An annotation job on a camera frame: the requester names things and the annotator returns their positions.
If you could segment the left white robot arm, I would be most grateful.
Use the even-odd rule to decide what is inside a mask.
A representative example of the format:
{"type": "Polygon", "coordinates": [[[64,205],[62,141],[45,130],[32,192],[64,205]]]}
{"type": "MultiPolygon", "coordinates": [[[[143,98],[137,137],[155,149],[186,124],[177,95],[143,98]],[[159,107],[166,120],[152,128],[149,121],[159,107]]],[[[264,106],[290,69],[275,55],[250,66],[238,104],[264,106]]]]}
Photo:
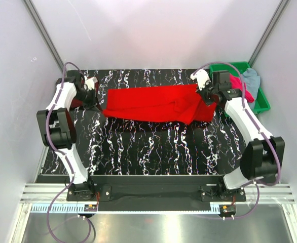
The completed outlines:
{"type": "Polygon", "coordinates": [[[51,103],[36,114],[43,144],[55,152],[69,175],[68,201],[90,201],[96,196],[95,184],[77,151],[77,132],[69,111],[78,107],[102,111],[98,86],[97,78],[70,70],[65,78],[56,81],[51,103]]]}

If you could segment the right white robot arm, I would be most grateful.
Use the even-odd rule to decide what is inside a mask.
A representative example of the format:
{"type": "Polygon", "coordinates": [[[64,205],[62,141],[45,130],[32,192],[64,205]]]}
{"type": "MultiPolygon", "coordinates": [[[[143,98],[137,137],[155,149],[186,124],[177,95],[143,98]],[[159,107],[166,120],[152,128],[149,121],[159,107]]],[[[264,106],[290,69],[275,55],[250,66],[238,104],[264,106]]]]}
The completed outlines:
{"type": "Polygon", "coordinates": [[[191,74],[198,84],[197,93],[206,105],[216,104],[233,120],[246,144],[239,167],[222,176],[206,195],[210,199],[231,201],[243,192],[243,187],[265,177],[280,176],[285,148],[282,137],[274,137],[250,109],[243,88],[233,88],[230,73],[204,69],[191,74]]]}

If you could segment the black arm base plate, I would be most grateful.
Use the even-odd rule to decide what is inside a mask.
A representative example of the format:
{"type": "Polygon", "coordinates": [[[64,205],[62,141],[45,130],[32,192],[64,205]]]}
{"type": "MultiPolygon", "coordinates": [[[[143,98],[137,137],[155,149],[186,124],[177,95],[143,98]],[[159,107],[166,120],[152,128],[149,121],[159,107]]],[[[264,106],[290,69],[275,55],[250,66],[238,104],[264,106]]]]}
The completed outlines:
{"type": "Polygon", "coordinates": [[[228,190],[222,176],[92,176],[74,183],[68,201],[95,202],[99,210],[112,212],[203,211],[212,203],[245,202],[242,188],[228,190]]]}

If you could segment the bright red t-shirt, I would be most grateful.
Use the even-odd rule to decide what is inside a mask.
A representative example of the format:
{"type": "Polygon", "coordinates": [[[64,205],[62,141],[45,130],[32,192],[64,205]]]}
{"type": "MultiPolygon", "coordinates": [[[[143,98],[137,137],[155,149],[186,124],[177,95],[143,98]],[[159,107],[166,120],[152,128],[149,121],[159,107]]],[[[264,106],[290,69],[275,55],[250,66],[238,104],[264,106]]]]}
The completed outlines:
{"type": "Polygon", "coordinates": [[[196,84],[110,89],[103,114],[142,122],[211,122],[216,104],[206,105],[196,89],[196,84]]]}

